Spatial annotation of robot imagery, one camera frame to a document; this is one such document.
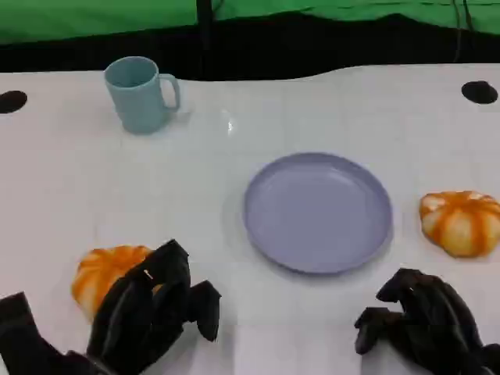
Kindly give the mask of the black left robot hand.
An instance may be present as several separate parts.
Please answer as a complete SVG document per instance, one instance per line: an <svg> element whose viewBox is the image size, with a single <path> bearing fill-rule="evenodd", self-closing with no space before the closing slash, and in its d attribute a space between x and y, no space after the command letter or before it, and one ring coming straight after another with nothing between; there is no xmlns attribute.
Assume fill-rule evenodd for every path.
<svg viewBox="0 0 500 375"><path fill-rule="evenodd" d="M92 324L87 354L115 374L139 374L173 346L186 323L215 341L220 293L191 284L188 254L175 240L157 248L118 279Z"/></svg>

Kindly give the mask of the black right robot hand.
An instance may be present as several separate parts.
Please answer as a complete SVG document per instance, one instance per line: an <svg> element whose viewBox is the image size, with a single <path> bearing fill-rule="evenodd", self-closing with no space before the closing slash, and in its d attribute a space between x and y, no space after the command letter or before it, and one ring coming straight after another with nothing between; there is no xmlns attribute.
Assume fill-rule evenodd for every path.
<svg viewBox="0 0 500 375"><path fill-rule="evenodd" d="M401 268L377 292L377 299L398 302L402 311L365 308L354 324L358 354L385 340L432 374L499 372L499 346L482 342L469 307L441 278Z"/></svg>

